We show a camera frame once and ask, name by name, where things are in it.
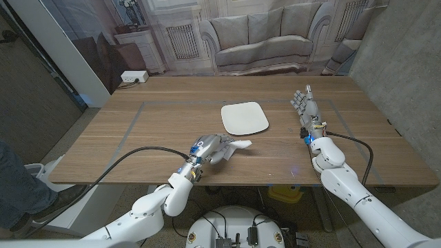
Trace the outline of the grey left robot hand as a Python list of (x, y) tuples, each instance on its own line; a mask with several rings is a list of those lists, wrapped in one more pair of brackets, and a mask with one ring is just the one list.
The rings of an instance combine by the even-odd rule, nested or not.
[(178, 170), (178, 174), (183, 175), (187, 180), (194, 182), (201, 176), (201, 167), (204, 163), (218, 163), (226, 152), (227, 146), (234, 139), (225, 134), (210, 134), (200, 136), (190, 147), (189, 158), (185, 159), (184, 164)]

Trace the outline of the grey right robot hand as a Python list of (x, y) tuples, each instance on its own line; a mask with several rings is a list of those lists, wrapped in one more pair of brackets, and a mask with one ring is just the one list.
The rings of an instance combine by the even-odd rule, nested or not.
[(300, 118), (300, 137), (309, 138), (312, 141), (324, 136), (325, 124), (314, 100), (311, 86), (306, 85), (305, 90), (305, 93), (297, 90), (290, 103)]

